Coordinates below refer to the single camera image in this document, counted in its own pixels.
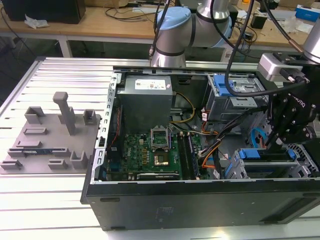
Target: paper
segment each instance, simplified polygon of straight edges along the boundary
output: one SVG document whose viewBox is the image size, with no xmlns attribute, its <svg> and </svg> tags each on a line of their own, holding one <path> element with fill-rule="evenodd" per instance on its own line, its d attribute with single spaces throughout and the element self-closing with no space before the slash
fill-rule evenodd
<svg viewBox="0 0 320 240">
<path fill-rule="evenodd" d="M 286 19 L 290 19 L 296 15 L 295 11 L 286 10 L 271 10 L 271 13 L 277 21 L 285 21 Z"/>
<path fill-rule="evenodd" d="M 49 27 L 47 20 L 36 20 L 25 15 L 24 23 L 33 29 Z"/>
<path fill-rule="evenodd" d="M 301 23 L 299 26 L 297 26 L 295 29 L 297 29 L 298 31 L 301 32 L 305 32 L 307 34 L 309 34 L 312 30 L 314 26 L 310 25 L 310 24 L 306 24 L 306 23 Z"/>
<path fill-rule="evenodd" d="M 166 90 L 166 81 L 160 79 L 137 79 L 135 87 L 137 90 Z"/>
<path fill-rule="evenodd" d="M 238 16 L 237 16 L 238 19 L 242 19 L 245 16 L 247 16 L 247 12 L 245 10 L 239 10 L 238 11 Z"/>
</svg>

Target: power cable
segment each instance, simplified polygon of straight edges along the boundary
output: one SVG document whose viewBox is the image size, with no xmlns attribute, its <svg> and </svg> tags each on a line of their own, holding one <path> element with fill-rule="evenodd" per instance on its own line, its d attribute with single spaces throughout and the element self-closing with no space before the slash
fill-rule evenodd
<svg viewBox="0 0 320 240">
<path fill-rule="evenodd" d="M 246 97 L 246 98 L 248 98 L 248 97 L 258 97 L 258 96 L 282 93 L 282 92 L 286 92 L 286 91 L 289 91 L 289 90 L 296 89 L 296 88 L 304 86 L 306 84 L 305 81 L 304 82 L 299 82 L 299 83 L 293 83 L 293 84 L 291 84 L 289 86 L 277 88 L 277 89 L 274 89 L 274 90 L 255 91 L 255 92 L 237 92 L 237 91 L 234 91 L 232 89 L 232 87 L 230 86 L 230 84 L 229 84 L 229 73 L 230 73 L 230 70 L 231 70 L 231 66 L 232 66 L 233 60 L 234 60 L 235 55 L 237 53 L 237 50 L 238 50 L 238 48 L 239 48 L 239 46 L 241 44 L 242 37 L 243 37 L 243 35 L 244 35 L 245 31 L 246 31 L 246 28 L 247 28 L 247 25 L 248 25 L 248 22 L 249 22 L 249 19 L 250 19 L 250 15 L 251 15 L 251 12 L 252 12 L 252 9 L 253 9 L 253 6 L 254 6 L 254 1 L 255 0 L 251 0 L 250 1 L 248 12 L 247 12 L 247 16 L 246 16 L 246 18 L 244 20 L 244 24 L 243 24 L 243 27 L 242 27 L 242 29 L 240 31 L 239 38 L 236 41 L 236 44 L 235 44 L 234 49 L 233 49 L 233 51 L 231 53 L 231 56 L 230 56 L 230 59 L 229 59 L 229 62 L 228 62 L 228 65 L 227 65 L 227 68 L 226 68 L 226 71 L 225 71 L 224 84 L 225 84 L 226 89 L 228 90 L 228 92 L 230 94 L 232 94 L 235 97 Z"/>
</svg>

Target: yellow wire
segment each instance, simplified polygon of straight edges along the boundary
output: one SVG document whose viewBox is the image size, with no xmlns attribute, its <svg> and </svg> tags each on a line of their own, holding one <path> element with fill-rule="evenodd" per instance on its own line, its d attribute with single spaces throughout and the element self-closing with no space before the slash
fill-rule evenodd
<svg viewBox="0 0 320 240">
<path fill-rule="evenodd" d="M 185 100 L 187 100 L 187 102 L 188 102 L 188 103 L 191 105 L 191 107 L 192 107 L 192 114 L 191 114 L 191 117 L 189 117 L 189 118 L 186 119 L 186 120 L 170 121 L 170 123 L 172 123 L 172 124 L 183 124 L 183 123 L 189 122 L 189 121 L 190 121 L 191 119 L 193 119 L 194 116 L 195 116 L 195 113 L 196 113 L 195 107 L 194 107 L 194 105 L 192 104 L 192 102 L 191 102 L 185 95 L 183 95 L 183 94 L 180 93 L 180 92 L 177 92 L 176 94 L 177 94 L 177 95 L 180 95 L 180 96 L 183 97 Z"/>
</svg>

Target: black box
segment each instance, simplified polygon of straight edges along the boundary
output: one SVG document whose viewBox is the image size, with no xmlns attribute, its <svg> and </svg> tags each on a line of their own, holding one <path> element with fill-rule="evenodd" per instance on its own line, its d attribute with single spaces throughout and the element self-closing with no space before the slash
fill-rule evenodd
<svg viewBox="0 0 320 240">
<path fill-rule="evenodd" d="M 85 15 L 85 0 L 2 0 L 12 21 L 32 19 L 78 24 Z"/>
<path fill-rule="evenodd" d="M 256 16 L 254 15 L 252 17 L 252 20 L 251 20 L 251 27 L 253 29 L 262 29 L 265 25 L 265 22 L 267 20 L 267 17 L 266 16 Z"/>
</svg>

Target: sticker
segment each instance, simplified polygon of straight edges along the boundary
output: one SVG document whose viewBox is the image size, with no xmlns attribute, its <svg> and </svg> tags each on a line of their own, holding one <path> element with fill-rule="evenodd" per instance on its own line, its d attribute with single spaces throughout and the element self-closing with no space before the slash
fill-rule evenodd
<svg viewBox="0 0 320 240">
<path fill-rule="evenodd" d="M 159 79 L 137 79 L 135 80 L 136 90 L 166 90 L 166 81 Z"/>
<path fill-rule="evenodd" d="M 220 174 L 218 173 L 217 170 L 213 170 L 213 175 L 217 178 L 217 179 L 220 179 Z"/>
<path fill-rule="evenodd" d="M 37 151 L 23 151 L 24 154 L 36 154 Z"/>
</svg>

